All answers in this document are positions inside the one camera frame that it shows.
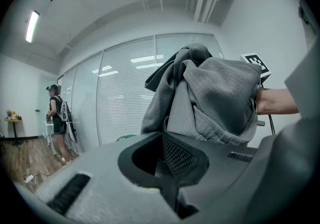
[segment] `backpack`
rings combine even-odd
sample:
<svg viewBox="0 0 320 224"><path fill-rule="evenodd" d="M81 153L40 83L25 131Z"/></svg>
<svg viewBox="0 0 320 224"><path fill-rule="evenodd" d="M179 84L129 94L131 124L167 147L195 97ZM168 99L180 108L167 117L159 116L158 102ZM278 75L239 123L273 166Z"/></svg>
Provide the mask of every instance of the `backpack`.
<svg viewBox="0 0 320 224"><path fill-rule="evenodd" d="M77 143L77 139L76 139L77 132L72 123L71 112L69 110L68 104L66 101L63 101L60 97L57 97L57 96L54 96L54 97L61 102L60 111L57 110L56 114L60 117L62 122L66 122L70 139L74 143Z"/></svg>

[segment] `gray cloth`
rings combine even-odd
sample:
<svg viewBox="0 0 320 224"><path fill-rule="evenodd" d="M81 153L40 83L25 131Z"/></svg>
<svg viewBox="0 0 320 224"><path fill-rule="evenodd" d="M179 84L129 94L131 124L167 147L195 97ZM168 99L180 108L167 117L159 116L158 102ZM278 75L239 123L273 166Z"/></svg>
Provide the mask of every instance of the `gray cloth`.
<svg viewBox="0 0 320 224"><path fill-rule="evenodd" d="M242 145L254 136L261 66L212 57L201 44L180 49L145 82L154 97L141 134L168 131Z"/></svg>

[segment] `power strip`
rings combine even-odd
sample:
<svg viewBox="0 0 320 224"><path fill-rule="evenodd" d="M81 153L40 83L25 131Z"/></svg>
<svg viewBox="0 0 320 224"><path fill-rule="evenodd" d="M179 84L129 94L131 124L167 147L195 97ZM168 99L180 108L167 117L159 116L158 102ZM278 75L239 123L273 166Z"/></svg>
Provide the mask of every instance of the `power strip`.
<svg viewBox="0 0 320 224"><path fill-rule="evenodd" d="M25 182L26 184L28 184L28 183L30 183L34 178L35 178L35 176L29 175L28 178L26 178L26 179L24 180L24 182Z"/></svg>

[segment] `black hair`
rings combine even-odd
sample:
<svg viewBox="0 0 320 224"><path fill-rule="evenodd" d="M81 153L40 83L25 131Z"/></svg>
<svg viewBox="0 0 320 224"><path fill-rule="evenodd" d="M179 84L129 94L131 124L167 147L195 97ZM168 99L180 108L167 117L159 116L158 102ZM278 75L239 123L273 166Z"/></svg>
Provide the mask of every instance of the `black hair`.
<svg viewBox="0 0 320 224"><path fill-rule="evenodd" d="M50 86L49 91L50 91L50 92L54 92L54 95L55 95L55 96L58 96L58 95L59 95L58 86L55 85L55 84L53 84L53 85Z"/></svg>

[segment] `wooden floor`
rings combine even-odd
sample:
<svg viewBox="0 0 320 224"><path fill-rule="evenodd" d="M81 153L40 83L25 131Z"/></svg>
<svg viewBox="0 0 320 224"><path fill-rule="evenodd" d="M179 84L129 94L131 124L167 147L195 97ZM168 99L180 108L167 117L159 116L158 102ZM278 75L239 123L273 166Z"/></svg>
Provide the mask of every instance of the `wooden floor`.
<svg viewBox="0 0 320 224"><path fill-rule="evenodd" d="M22 145L12 146L12 141L1 141L2 151L2 163L7 170L9 177L12 181L18 182L28 188L31 192L34 192L36 188L43 182L45 182L53 173L58 171L65 165L65 162L61 161L58 145L53 139L54 148L57 154L54 155L50 146L44 138L20 140ZM69 151L71 160L74 159L73 151ZM24 175L37 175L36 184L25 184Z"/></svg>

